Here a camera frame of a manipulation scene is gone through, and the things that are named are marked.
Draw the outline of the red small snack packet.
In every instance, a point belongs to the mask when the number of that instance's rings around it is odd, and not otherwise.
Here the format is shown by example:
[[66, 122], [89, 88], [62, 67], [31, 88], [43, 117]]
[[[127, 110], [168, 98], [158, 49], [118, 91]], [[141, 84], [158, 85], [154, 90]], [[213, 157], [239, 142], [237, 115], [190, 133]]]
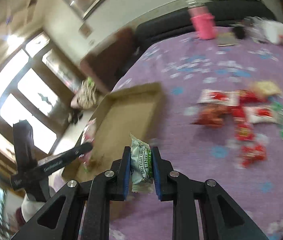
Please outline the red small snack packet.
[[262, 144], [254, 146], [242, 146], [241, 148], [241, 165], [244, 168], [249, 167], [257, 161], [265, 161], [267, 159], [266, 148]]

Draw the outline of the black sofa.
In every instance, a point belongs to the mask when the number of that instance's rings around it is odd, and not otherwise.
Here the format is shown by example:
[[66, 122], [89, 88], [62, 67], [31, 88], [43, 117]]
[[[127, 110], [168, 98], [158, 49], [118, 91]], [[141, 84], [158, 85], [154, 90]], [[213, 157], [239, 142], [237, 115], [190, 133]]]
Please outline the black sofa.
[[229, 27], [247, 17], [275, 20], [261, 0], [212, 0], [178, 9], [137, 26], [135, 40], [141, 51], [171, 37], [201, 31], [206, 27]]

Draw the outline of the purple floral tablecloth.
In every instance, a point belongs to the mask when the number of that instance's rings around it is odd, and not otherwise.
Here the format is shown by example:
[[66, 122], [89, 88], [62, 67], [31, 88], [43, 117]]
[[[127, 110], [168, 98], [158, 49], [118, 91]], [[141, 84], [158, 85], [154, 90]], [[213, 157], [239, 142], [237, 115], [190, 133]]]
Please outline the purple floral tablecloth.
[[283, 239], [283, 45], [192, 32], [150, 46], [93, 114], [80, 181], [128, 150], [109, 239]]

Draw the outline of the pink sleeved water bottle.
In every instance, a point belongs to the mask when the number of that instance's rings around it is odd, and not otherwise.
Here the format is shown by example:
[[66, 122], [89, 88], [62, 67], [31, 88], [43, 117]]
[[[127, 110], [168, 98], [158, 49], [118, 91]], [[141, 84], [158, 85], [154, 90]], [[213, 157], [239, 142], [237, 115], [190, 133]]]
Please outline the pink sleeved water bottle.
[[216, 38], [215, 19], [205, 3], [200, 0], [187, 0], [188, 13], [195, 31], [201, 40]]

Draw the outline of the white cup lying down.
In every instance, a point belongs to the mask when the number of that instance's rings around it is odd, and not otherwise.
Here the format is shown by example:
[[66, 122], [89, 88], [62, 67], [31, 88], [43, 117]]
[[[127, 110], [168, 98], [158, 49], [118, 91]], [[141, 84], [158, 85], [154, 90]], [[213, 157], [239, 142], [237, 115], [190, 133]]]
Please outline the white cup lying down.
[[265, 20], [262, 29], [266, 39], [275, 45], [283, 45], [283, 23]]

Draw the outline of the pink snack packet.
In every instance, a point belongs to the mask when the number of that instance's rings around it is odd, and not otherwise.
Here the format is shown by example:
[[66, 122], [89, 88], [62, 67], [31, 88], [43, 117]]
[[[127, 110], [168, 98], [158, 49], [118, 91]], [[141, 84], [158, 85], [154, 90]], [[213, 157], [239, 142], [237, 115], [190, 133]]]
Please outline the pink snack packet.
[[[96, 133], [96, 118], [89, 120], [89, 122], [84, 127], [81, 144], [85, 144], [86, 142], [93, 143]], [[85, 167], [89, 165], [89, 161], [92, 155], [92, 150], [80, 155], [80, 161], [83, 163]]]

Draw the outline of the bright red snack packet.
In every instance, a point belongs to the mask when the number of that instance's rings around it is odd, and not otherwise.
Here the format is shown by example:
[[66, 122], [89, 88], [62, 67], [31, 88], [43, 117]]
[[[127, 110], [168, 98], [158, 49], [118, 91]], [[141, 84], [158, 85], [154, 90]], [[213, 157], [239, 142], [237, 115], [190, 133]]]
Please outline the bright red snack packet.
[[241, 89], [239, 90], [239, 102], [241, 105], [248, 103], [265, 103], [266, 100], [258, 97], [255, 92], [251, 90]]

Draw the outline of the dark red brown snack packet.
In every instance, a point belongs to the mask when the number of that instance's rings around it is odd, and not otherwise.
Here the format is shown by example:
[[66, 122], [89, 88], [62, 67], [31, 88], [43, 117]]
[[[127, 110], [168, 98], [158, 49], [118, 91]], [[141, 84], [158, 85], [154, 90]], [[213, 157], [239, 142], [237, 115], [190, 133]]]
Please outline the dark red brown snack packet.
[[230, 113], [231, 109], [228, 106], [208, 104], [201, 109], [197, 119], [192, 122], [192, 125], [219, 128], [224, 125], [224, 115]]

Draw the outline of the white red snack packet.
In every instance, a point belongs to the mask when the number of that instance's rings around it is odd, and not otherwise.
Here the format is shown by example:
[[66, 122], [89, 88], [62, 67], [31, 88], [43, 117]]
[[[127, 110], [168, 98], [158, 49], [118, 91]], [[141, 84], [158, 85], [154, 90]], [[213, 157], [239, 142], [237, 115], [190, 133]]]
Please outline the white red snack packet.
[[223, 106], [237, 107], [240, 105], [240, 95], [237, 91], [204, 89], [197, 103], [214, 103]]

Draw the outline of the clear plastic bag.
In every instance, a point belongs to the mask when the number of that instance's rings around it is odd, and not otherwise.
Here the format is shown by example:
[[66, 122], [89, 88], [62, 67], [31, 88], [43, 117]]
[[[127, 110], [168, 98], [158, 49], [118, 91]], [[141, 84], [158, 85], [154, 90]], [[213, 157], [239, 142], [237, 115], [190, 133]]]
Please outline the clear plastic bag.
[[264, 30], [264, 19], [257, 16], [248, 16], [243, 20], [245, 33], [256, 43], [268, 43]]

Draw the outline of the beige cracker packet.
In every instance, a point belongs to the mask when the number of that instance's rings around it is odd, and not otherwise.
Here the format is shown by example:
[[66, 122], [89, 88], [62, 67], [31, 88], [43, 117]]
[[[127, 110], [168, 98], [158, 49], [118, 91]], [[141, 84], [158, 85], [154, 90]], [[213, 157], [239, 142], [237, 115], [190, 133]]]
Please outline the beige cracker packet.
[[262, 99], [282, 94], [280, 87], [270, 80], [262, 80], [252, 83], [251, 90], [256, 94], [256, 96]]

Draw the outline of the shallow cardboard box tray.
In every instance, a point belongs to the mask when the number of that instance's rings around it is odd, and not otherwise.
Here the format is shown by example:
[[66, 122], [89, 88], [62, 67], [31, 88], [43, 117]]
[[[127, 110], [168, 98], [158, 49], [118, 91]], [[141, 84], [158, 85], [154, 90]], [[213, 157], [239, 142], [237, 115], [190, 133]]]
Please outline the shallow cardboard box tray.
[[131, 135], [149, 142], [160, 122], [163, 103], [164, 93], [159, 82], [106, 95], [92, 115], [96, 134], [89, 169], [85, 170], [80, 161], [75, 160], [62, 171], [63, 180], [84, 182], [109, 170], [112, 163], [122, 157], [124, 148], [131, 146]]

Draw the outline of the white green snack packet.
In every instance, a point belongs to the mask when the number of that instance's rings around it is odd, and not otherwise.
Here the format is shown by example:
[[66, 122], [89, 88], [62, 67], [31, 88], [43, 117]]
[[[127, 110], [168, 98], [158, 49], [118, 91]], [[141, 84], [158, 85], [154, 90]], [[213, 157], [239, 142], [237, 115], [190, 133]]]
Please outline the white green snack packet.
[[154, 175], [150, 145], [137, 139], [133, 134], [130, 134], [130, 138], [132, 192], [152, 193]]

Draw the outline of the green clear candy packet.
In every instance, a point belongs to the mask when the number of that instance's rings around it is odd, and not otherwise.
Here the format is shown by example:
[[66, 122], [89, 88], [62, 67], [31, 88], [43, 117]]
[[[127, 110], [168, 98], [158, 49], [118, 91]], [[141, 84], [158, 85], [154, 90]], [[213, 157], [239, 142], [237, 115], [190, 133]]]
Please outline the green clear candy packet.
[[272, 103], [272, 109], [275, 111], [276, 115], [277, 115], [277, 124], [279, 127], [279, 133], [280, 133], [280, 137], [283, 140], [283, 105], [274, 100]]

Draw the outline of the black small pouch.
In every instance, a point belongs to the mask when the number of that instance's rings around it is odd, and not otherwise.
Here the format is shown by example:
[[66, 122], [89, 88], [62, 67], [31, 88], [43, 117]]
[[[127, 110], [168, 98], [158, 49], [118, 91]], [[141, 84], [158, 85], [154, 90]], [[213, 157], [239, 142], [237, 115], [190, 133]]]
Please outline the black small pouch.
[[242, 23], [232, 24], [232, 31], [234, 36], [239, 40], [243, 40], [246, 37], [245, 26]]

